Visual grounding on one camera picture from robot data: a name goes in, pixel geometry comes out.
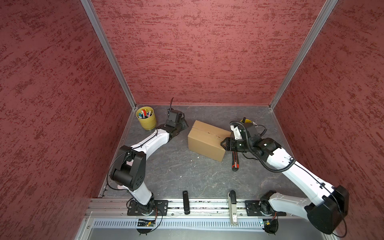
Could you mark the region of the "red black utility knife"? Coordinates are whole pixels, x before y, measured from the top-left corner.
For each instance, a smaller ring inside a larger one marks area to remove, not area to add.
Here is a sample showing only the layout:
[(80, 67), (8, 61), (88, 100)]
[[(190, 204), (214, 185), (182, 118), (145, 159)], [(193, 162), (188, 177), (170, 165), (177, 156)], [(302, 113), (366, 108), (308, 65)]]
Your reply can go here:
[(236, 172), (239, 170), (239, 157), (237, 152), (232, 152), (232, 171)]

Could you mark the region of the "brown cardboard express box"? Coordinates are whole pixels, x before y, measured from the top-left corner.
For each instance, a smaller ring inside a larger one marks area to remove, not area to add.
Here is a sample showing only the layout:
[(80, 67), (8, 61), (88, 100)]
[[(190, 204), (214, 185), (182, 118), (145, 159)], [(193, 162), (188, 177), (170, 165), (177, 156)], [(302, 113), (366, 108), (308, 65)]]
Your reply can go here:
[(189, 150), (212, 160), (222, 162), (226, 150), (221, 142), (231, 136), (231, 132), (195, 121), (188, 134)]

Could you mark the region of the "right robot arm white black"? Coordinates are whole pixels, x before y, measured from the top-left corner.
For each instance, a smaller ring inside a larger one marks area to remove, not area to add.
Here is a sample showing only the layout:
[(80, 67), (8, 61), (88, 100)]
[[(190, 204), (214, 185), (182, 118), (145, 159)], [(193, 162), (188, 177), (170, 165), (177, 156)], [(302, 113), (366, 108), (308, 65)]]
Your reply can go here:
[(283, 173), (306, 196), (291, 197), (268, 191), (259, 201), (264, 216), (278, 212), (308, 220), (320, 232), (331, 235), (344, 222), (349, 210), (349, 192), (322, 180), (296, 161), (280, 144), (271, 138), (252, 143), (250, 139), (226, 138), (221, 146), (229, 152), (251, 153), (254, 159), (273, 173)]

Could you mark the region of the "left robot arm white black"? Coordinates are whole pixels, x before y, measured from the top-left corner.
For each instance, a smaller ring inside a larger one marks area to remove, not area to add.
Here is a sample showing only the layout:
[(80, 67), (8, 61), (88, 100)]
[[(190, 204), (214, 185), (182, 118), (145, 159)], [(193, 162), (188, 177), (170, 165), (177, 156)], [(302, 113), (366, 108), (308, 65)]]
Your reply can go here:
[(170, 110), (166, 123), (157, 127), (150, 136), (135, 145), (119, 149), (120, 153), (110, 170), (110, 179), (119, 190), (127, 190), (131, 194), (141, 214), (150, 215), (155, 210), (154, 195), (144, 183), (147, 159), (187, 128), (185, 114)]

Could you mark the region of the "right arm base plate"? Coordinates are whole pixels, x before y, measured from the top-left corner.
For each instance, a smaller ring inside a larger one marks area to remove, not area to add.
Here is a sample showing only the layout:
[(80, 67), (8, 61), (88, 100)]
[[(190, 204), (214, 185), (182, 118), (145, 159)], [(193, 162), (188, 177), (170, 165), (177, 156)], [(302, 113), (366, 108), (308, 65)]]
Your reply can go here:
[(276, 212), (267, 207), (265, 210), (261, 207), (259, 200), (246, 200), (245, 209), (248, 217), (286, 217), (284, 212)]

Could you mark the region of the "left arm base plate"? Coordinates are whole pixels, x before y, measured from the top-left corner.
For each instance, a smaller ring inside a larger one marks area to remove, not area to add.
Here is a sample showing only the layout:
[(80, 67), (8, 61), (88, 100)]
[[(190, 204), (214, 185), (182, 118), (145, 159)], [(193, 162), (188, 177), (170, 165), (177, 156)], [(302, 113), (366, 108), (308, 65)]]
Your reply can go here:
[(167, 200), (150, 200), (147, 205), (139, 204), (137, 201), (130, 201), (128, 204), (128, 216), (155, 216), (158, 214), (166, 216), (168, 212), (169, 201)]

